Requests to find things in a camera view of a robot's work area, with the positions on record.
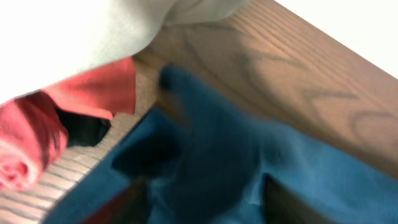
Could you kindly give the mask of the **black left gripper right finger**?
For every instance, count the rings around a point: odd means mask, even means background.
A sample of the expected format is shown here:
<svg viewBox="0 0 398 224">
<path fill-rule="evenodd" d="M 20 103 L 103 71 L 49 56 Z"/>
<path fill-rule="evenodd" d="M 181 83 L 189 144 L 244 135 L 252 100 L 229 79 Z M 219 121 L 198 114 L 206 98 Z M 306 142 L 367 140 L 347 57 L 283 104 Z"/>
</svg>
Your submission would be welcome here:
<svg viewBox="0 0 398 224">
<path fill-rule="evenodd" d="M 333 224 L 266 175 L 264 216 L 268 224 Z"/>
</svg>

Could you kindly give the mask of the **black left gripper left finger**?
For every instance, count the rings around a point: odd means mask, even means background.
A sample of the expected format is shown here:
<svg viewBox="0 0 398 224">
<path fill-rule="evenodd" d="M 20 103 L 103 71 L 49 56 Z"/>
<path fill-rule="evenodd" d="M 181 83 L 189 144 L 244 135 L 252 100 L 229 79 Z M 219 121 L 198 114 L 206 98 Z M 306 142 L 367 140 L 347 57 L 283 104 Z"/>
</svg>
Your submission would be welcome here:
<svg viewBox="0 0 398 224">
<path fill-rule="evenodd" d="M 82 224 L 145 224 L 149 215 L 148 182 L 147 177 L 138 177 Z"/>
</svg>

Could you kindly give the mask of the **teal blue t-shirt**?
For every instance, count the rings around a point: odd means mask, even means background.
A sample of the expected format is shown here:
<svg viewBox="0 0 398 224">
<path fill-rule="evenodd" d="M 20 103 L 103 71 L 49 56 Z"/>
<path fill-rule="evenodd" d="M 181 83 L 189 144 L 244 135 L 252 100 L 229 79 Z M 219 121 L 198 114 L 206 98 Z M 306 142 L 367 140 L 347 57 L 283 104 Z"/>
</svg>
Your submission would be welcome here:
<svg viewBox="0 0 398 224">
<path fill-rule="evenodd" d="M 181 122 L 151 109 L 48 214 L 82 223 L 147 177 L 146 223 L 267 223 L 265 176 L 334 223 L 396 223 L 397 181 L 290 126 L 243 113 L 188 71 L 160 86 Z"/>
</svg>

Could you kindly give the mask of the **black garment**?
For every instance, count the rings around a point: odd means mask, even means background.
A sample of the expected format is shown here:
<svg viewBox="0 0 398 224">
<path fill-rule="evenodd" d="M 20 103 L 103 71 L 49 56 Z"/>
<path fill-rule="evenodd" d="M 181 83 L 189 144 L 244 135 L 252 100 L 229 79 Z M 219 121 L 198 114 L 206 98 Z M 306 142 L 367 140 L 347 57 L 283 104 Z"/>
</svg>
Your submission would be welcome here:
<svg viewBox="0 0 398 224">
<path fill-rule="evenodd" d="M 56 112 L 68 131 L 67 147 L 94 147 L 102 141 L 111 127 L 111 122 L 108 119 L 71 113 L 61 109 L 56 109 Z"/>
</svg>

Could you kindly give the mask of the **red-orange garment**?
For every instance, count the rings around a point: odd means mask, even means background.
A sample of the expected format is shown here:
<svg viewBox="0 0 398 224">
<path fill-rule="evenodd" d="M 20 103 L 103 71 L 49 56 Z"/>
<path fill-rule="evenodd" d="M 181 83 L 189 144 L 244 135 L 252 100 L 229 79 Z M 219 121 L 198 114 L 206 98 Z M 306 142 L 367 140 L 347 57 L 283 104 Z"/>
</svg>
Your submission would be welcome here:
<svg viewBox="0 0 398 224">
<path fill-rule="evenodd" d="M 134 114 L 136 69 L 124 58 L 1 106 L 1 188 L 31 189 L 68 144 L 56 109 L 112 120 Z"/>
</svg>

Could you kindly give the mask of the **beige crumpled garment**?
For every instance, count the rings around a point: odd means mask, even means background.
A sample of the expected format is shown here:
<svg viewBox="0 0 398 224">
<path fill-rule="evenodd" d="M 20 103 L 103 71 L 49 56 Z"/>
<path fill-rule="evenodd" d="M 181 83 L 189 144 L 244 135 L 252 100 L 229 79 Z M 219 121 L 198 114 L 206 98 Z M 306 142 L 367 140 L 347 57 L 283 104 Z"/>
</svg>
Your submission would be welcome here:
<svg viewBox="0 0 398 224">
<path fill-rule="evenodd" d="M 134 55 L 164 24 L 211 22 L 242 0 L 1 0 L 1 101 Z"/>
</svg>

